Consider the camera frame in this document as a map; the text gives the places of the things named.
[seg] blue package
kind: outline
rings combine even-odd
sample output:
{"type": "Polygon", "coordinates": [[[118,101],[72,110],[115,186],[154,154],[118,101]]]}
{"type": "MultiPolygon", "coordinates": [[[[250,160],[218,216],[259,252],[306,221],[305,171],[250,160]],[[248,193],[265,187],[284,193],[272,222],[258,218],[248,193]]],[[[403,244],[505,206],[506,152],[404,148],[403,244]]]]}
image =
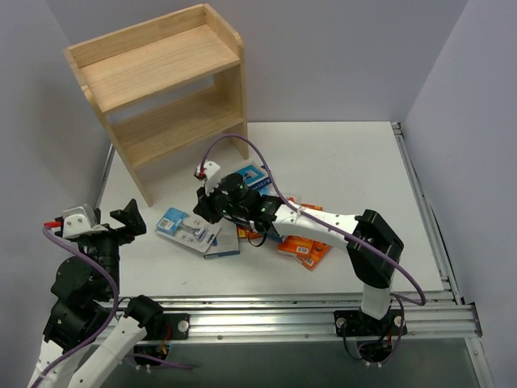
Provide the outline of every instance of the blue package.
{"type": "Polygon", "coordinates": [[[246,160],[244,163],[237,167],[235,172],[244,177],[249,188],[259,189],[271,183],[271,178],[263,167],[250,160],[246,160]]]}
{"type": "Polygon", "coordinates": [[[206,252],[221,230],[200,216],[169,208],[156,225],[156,233],[177,243],[206,252]]]}

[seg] white wall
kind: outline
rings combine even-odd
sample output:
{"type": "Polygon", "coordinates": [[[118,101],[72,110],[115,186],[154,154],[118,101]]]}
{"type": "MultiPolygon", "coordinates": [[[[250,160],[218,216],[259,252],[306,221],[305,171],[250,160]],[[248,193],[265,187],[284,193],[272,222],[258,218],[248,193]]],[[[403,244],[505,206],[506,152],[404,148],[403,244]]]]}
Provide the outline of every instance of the white wall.
{"type": "Polygon", "coordinates": [[[50,293],[66,257],[41,234],[44,221],[91,200],[107,139],[61,49],[67,46],[44,0],[0,10],[0,385],[26,386],[50,293]]]}
{"type": "Polygon", "coordinates": [[[406,119],[498,387],[517,369],[517,2],[470,0],[406,119]]]}
{"type": "MultiPolygon", "coordinates": [[[[47,0],[72,43],[199,0],[47,0]]],[[[466,0],[212,0],[246,45],[250,120],[402,120],[466,0]]]]}

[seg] orange box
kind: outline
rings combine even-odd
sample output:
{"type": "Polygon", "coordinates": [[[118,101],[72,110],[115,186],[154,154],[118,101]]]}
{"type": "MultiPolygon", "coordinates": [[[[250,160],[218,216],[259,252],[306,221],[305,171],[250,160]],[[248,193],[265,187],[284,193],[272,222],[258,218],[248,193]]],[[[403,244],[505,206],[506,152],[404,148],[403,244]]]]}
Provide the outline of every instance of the orange box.
{"type": "Polygon", "coordinates": [[[319,262],[322,261],[323,256],[326,255],[330,248],[330,245],[315,241],[309,257],[298,257],[298,261],[301,263],[301,265],[312,271],[319,264],[319,262]]]}
{"type": "Polygon", "coordinates": [[[318,206],[318,205],[300,204],[300,206],[303,206],[304,208],[308,208],[308,209],[323,210],[323,208],[321,206],[318,206]]]}
{"type": "MultiPolygon", "coordinates": [[[[323,210],[321,206],[311,204],[300,204],[301,206],[314,209],[323,210]]],[[[330,245],[323,242],[310,240],[297,236],[288,236],[286,240],[279,244],[278,252],[283,255],[295,256],[296,260],[301,265],[312,271],[322,261],[323,256],[329,251],[330,245]]]]}
{"type": "Polygon", "coordinates": [[[262,238],[262,235],[260,233],[249,230],[244,226],[237,227],[237,236],[239,238],[248,238],[248,234],[250,235],[250,240],[253,240],[255,238],[262,238]]]}
{"type": "Polygon", "coordinates": [[[278,244],[278,253],[282,255],[309,258],[313,249],[314,240],[297,236],[288,236],[284,242],[278,244]]]}

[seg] metal frame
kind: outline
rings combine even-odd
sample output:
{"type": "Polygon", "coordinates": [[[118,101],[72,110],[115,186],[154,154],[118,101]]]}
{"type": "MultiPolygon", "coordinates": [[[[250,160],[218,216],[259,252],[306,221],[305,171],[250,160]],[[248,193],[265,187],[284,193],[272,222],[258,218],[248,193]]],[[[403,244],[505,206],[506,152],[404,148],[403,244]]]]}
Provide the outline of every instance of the metal frame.
{"type": "MultiPolygon", "coordinates": [[[[401,158],[414,191],[422,222],[442,277],[444,291],[426,293],[426,306],[405,305],[408,335],[404,340],[463,338],[481,387],[494,387],[482,350],[481,326],[475,306],[464,305],[438,225],[407,154],[401,123],[392,123],[401,158]]],[[[114,154],[110,148],[96,205],[100,205],[114,154]]],[[[417,297],[416,293],[406,293],[417,297]]],[[[340,341],[335,334],[336,310],[357,310],[361,294],[255,295],[249,297],[153,297],[165,312],[191,316],[184,344],[278,343],[340,341]]],[[[115,322],[97,339],[100,343],[115,322]]],[[[142,341],[139,344],[155,344],[142,341]]]]}

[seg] white tabletop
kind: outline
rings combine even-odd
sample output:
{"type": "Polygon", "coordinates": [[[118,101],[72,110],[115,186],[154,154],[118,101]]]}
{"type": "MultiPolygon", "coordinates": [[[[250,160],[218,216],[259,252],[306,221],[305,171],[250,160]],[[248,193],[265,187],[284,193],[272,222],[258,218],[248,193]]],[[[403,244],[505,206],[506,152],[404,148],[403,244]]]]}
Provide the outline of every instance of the white tabletop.
{"type": "MultiPolygon", "coordinates": [[[[401,265],[424,291],[443,290],[414,194],[388,122],[249,124],[250,140],[263,152],[282,192],[297,194],[325,211],[362,214],[374,209],[405,244],[401,265]]],[[[120,248],[124,296],[250,296],[298,293],[360,293],[345,251],[331,249],[312,272],[279,255],[272,241],[260,248],[241,241],[241,254],[206,260],[158,237],[156,223],[169,207],[191,212],[200,182],[195,166],[211,141],[179,151],[139,171],[154,198],[147,207],[116,153],[100,208],[103,222],[120,224],[109,211],[136,198],[148,232],[120,248]]],[[[209,159],[222,166],[242,160],[226,141],[209,159]]],[[[393,289],[413,290],[397,274],[393,289]]]]}

